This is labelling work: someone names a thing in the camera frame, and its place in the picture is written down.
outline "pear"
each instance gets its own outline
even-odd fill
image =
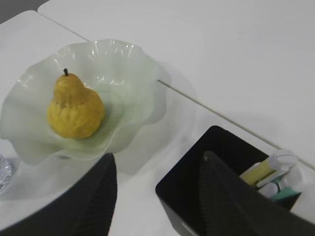
[[[84,139],[99,128],[105,116],[99,95],[64,69],[55,83],[54,98],[48,106],[50,127],[64,138]]]

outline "pear stem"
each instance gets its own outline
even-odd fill
[[[64,74],[65,74],[66,76],[68,76],[68,69],[65,68],[63,71],[64,71]]]

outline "fruit bowl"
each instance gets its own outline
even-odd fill
[[[67,68],[95,90],[106,110],[89,138],[62,138],[47,122],[56,79]],[[29,67],[6,97],[0,137],[30,165],[49,156],[89,160],[117,152],[154,111],[159,64],[131,43],[113,39],[65,46]]]

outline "black object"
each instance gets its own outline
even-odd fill
[[[210,127],[183,158],[156,186],[165,211],[174,229],[183,236],[206,235],[206,222],[201,212],[199,196],[200,160],[205,151],[212,151],[237,176],[267,154],[218,126]],[[298,196],[280,202],[290,210]]]
[[[200,163],[199,197],[206,236],[314,236],[315,226],[273,204],[213,152]]]
[[[116,199],[115,159],[106,154],[63,195],[0,236],[105,236]]]

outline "white table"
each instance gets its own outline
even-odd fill
[[[83,41],[33,11],[1,24],[0,35],[0,104],[29,65],[66,44]],[[154,188],[211,125],[230,130],[267,154],[275,150],[172,89],[162,84],[158,88],[161,98],[166,101],[164,116],[158,122],[143,127],[125,150],[115,154],[119,189],[111,236],[177,235]],[[0,140],[0,152],[17,158],[7,141]],[[47,159],[38,166],[20,163],[12,185],[0,198],[0,229],[54,200],[84,175],[94,162]],[[311,199],[315,196],[313,189],[302,195],[292,212],[315,222],[311,208]]]
[[[50,0],[38,12],[87,40],[143,47],[165,81],[315,165],[315,2]]]

